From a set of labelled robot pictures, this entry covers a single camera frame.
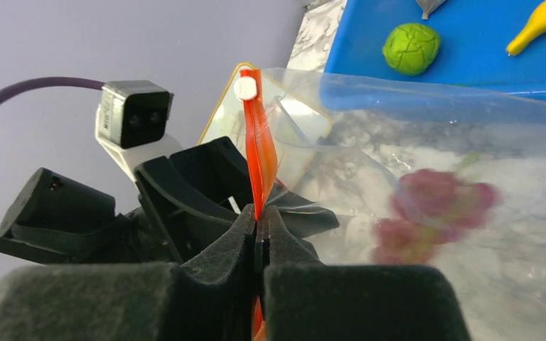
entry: camera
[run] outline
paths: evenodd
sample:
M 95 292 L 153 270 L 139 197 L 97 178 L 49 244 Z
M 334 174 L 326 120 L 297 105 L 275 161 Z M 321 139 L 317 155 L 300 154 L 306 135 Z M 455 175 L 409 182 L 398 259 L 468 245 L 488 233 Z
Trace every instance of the camera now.
M 122 149 L 164 136 L 173 94 L 147 80 L 108 82 L 102 89 L 98 134 Z

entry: toy banana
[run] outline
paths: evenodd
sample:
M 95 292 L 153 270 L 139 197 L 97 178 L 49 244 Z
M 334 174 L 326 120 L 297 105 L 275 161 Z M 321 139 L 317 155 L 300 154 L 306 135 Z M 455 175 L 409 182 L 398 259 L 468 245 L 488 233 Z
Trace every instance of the toy banana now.
M 543 33 L 546 33 L 546 0 L 533 11 L 524 29 L 505 50 L 508 55 L 517 55 Z

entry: green ball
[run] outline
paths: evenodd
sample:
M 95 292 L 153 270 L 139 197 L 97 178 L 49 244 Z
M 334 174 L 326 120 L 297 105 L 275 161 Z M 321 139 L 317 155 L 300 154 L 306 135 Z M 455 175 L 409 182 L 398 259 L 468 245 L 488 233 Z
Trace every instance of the green ball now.
M 420 23 L 404 23 L 386 39 L 382 54 L 386 63 L 407 76 L 417 76 L 434 62 L 441 46 L 441 36 Z

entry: ziplock bag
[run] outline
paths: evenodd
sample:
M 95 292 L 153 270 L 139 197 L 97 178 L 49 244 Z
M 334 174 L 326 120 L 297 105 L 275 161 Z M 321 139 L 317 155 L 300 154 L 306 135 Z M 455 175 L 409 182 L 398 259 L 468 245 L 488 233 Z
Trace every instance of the ziplock bag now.
M 279 209 L 325 208 L 342 222 L 309 237 L 323 262 L 435 266 L 475 340 L 546 340 L 546 102 L 283 69 L 262 77 L 287 92 L 263 102 L 277 179 L 315 202 Z M 295 101 L 329 133 L 307 137 Z M 234 134 L 244 150 L 245 130 Z

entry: blue tray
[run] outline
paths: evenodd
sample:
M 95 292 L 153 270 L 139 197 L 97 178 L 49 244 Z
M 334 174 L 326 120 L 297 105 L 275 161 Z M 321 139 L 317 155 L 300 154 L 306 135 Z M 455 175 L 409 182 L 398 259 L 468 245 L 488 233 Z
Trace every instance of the blue tray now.
M 464 85 L 546 101 L 546 34 L 518 56 L 505 52 L 540 2 L 447 0 L 424 21 L 415 0 L 348 0 L 325 72 Z M 442 39 L 433 65 L 416 77 L 395 72 L 382 56 L 388 34 L 403 23 L 428 25 Z M 335 94 L 330 88 L 321 95 Z M 338 98 L 331 102 L 342 109 Z

